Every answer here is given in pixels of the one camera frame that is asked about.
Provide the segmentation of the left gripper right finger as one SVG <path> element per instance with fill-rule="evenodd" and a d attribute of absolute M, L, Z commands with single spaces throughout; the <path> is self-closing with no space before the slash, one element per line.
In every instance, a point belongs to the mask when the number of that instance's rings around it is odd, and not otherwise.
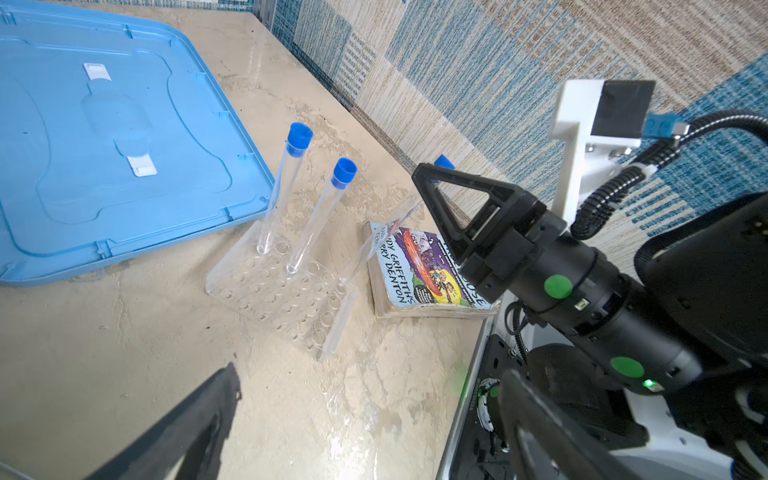
<path fill-rule="evenodd" d="M 536 479 L 540 472 L 527 445 L 530 440 L 568 479 L 638 477 L 515 369 L 501 375 L 501 419 L 518 479 Z"/>

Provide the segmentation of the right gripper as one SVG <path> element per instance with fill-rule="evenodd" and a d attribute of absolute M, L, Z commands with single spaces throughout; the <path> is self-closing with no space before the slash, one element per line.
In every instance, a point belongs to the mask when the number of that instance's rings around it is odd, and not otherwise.
<path fill-rule="evenodd" d="M 567 227 L 514 184 L 428 163 L 412 180 L 464 278 L 490 303 Z"/>

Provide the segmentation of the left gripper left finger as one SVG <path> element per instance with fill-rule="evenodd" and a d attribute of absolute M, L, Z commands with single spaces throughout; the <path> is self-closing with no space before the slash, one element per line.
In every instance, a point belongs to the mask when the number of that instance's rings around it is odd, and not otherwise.
<path fill-rule="evenodd" d="M 232 363 L 217 370 L 91 479 L 216 479 L 241 400 Z"/>

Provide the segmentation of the blue-capped test tube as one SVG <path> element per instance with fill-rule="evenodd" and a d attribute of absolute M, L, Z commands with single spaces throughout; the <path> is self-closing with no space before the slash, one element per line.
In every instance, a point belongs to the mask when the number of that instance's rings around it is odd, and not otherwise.
<path fill-rule="evenodd" d="M 358 167 L 351 159 L 340 158 L 337 161 L 329 183 L 324 188 L 286 265 L 289 276 L 297 274 L 301 269 L 357 172 Z"/>
<path fill-rule="evenodd" d="M 423 200 L 418 192 L 409 193 L 379 227 L 373 227 L 358 253 L 342 269 L 339 284 L 345 286 L 371 259 L 378 249 L 411 215 L 419 210 Z"/>
<path fill-rule="evenodd" d="M 257 252 L 261 255 L 267 254 L 275 244 L 295 181 L 312 138 L 313 131 L 309 126 L 300 122 L 291 124 L 268 212 L 259 230 Z"/>

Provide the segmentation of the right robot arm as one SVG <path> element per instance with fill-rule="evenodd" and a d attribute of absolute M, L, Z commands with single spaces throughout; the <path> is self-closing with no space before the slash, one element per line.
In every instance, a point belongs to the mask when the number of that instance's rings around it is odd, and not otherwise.
<path fill-rule="evenodd" d="M 461 274 L 510 293 L 511 334 L 550 326 L 612 386 L 661 396 L 679 427 L 767 475 L 767 196 L 647 241 L 622 273 L 525 189 L 433 165 L 412 176 Z"/>

